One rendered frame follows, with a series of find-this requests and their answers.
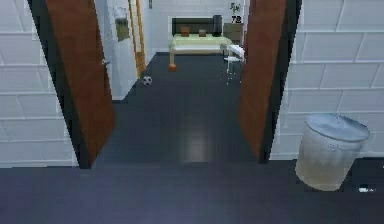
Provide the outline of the silver trash can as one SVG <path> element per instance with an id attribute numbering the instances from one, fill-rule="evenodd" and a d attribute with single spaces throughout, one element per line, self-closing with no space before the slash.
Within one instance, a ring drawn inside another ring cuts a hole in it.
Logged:
<path id="1" fill-rule="evenodd" d="M 295 172 L 309 187 L 336 191 L 370 136 L 369 129 L 344 115 L 308 115 Z"/>

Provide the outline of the white chair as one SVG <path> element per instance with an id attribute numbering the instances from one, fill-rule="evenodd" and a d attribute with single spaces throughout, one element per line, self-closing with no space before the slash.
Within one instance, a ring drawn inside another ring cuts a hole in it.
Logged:
<path id="1" fill-rule="evenodd" d="M 231 75 L 235 74 L 234 71 L 234 63 L 235 62 L 242 62 L 244 63 L 246 61 L 245 59 L 245 50 L 241 45 L 236 44 L 222 44 L 220 46 L 222 52 L 223 52 L 223 60 L 227 63 L 227 81 L 226 84 L 229 84 L 229 80 L 231 79 Z"/>

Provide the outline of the brown chest of drawers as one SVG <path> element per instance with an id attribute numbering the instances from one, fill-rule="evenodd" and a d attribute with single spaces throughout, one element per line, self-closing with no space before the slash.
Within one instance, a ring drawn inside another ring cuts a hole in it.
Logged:
<path id="1" fill-rule="evenodd" d="M 240 45 L 243 39 L 243 24 L 225 23 L 223 26 L 223 36 L 230 39 L 233 44 Z"/>

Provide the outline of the wooden ladder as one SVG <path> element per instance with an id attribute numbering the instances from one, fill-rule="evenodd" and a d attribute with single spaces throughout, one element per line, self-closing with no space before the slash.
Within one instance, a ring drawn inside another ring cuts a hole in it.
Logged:
<path id="1" fill-rule="evenodd" d="M 140 0 L 128 0 L 128 4 L 137 77 L 140 78 L 146 69 Z"/>

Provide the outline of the brown room door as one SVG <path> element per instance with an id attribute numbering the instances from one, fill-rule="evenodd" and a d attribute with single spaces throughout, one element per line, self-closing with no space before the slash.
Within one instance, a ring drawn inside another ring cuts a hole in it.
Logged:
<path id="1" fill-rule="evenodd" d="M 45 0 L 77 120 L 78 164 L 91 168 L 115 127 L 94 0 Z"/>

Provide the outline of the olive framed wall picture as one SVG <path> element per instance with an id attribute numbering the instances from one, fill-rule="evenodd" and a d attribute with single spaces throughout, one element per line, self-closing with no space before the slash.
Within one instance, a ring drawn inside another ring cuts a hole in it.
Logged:
<path id="1" fill-rule="evenodd" d="M 123 40 L 128 39 L 130 37 L 128 20 L 126 18 L 116 19 L 115 25 L 116 25 L 116 33 L 117 33 L 118 41 L 123 41 Z"/>

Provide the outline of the black tall speaker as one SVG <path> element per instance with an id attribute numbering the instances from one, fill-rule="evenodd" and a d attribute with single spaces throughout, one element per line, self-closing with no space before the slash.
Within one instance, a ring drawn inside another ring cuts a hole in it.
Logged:
<path id="1" fill-rule="evenodd" d="M 214 15 L 213 16 L 213 31 L 212 35 L 214 37 L 220 37 L 222 34 L 222 16 Z"/>

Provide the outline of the bed with green cover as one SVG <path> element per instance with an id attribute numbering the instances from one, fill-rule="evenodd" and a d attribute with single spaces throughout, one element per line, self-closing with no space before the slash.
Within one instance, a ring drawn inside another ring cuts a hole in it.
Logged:
<path id="1" fill-rule="evenodd" d="M 181 28 L 189 27 L 188 37 L 181 36 Z M 206 37 L 199 37 L 199 30 L 206 30 Z M 213 16 L 208 18 L 173 18 L 172 19 L 172 40 L 169 44 L 169 64 L 175 62 L 177 54 L 212 54 L 221 51 L 222 44 L 229 45 L 230 39 L 214 37 Z"/>

